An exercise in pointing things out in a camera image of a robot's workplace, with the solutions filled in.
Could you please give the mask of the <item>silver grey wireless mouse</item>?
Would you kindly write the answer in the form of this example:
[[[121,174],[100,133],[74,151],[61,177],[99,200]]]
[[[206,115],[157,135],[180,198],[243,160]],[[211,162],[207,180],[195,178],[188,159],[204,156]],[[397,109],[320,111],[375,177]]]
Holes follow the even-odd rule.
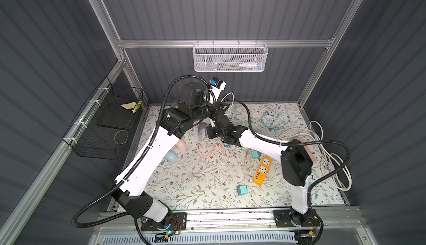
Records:
[[[207,138],[207,127],[208,124],[206,122],[202,122],[198,125],[197,135],[200,142]]]

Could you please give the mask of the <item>blue-grey charger plug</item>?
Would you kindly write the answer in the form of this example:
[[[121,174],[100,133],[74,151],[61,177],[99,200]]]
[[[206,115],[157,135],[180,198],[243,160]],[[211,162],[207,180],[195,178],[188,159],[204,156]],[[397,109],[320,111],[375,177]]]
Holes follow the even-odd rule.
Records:
[[[259,151],[251,151],[251,157],[253,159],[258,159],[261,157],[261,153]]]

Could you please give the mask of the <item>pink wireless mouse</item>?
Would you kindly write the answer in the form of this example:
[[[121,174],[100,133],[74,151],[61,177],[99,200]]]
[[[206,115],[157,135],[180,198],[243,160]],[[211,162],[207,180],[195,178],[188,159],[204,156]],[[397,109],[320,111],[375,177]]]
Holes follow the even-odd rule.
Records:
[[[186,143],[185,141],[183,141],[182,139],[178,140],[178,142],[176,143],[175,147],[177,149],[185,149],[186,147]]]

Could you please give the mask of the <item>teal charger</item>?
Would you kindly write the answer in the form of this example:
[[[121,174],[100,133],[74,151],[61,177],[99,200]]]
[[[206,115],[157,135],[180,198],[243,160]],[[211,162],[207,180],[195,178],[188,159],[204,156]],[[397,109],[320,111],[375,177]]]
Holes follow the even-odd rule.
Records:
[[[248,194],[248,188],[246,185],[238,185],[237,186],[237,194],[239,196],[244,196]]]

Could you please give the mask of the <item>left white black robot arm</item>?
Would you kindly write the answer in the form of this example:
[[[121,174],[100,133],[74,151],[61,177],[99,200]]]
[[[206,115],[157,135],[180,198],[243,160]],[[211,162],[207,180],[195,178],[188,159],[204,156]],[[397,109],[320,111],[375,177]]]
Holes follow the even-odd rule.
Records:
[[[183,86],[176,108],[166,108],[166,103],[163,102],[147,143],[115,178],[115,185],[111,190],[85,205],[72,217],[72,226],[89,228],[130,215],[135,220],[151,219],[160,228],[167,228],[172,221],[171,209],[146,193],[145,186],[164,156],[180,142],[188,130],[207,118],[217,118],[221,109],[219,96],[225,86],[226,83],[217,77],[210,81],[199,77],[198,82],[189,82]],[[124,208],[123,213],[94,222],[79,222],[78,219],[84,212],[109,195]]]

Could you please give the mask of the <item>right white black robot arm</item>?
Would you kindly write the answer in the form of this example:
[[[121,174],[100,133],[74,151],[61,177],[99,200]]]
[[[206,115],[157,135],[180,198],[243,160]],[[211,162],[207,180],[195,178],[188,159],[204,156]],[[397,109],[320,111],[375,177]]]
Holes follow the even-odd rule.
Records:
[[[219,137],[223,142],[254,149],[260,153],[277,160],[281,164],[282,175],[285,181],[291,185],[292,203],[290,216],[295,226],[303,226],[314,213],[311,202],[312,189],[320,182],[336,175],[349,162],[351,153],[349,148],[337,141],[311,141],[304,142],[300,138],[291,141],[281,141],[271,139],[256,133],[251,126],[251,115],[245,106],[248,127],[235,126],[225,115],[229,105],[217,101],[210,105],[207,117],[211,120],[210,129],[207,131],[209,138]],[[334,144],[341,146],[346,151],[346,158],[341,165],[332,172],[318,178],[313,183],[309,183],[309,176],[312,174],[312,166],[315,158],[308,151],[308,146]]]

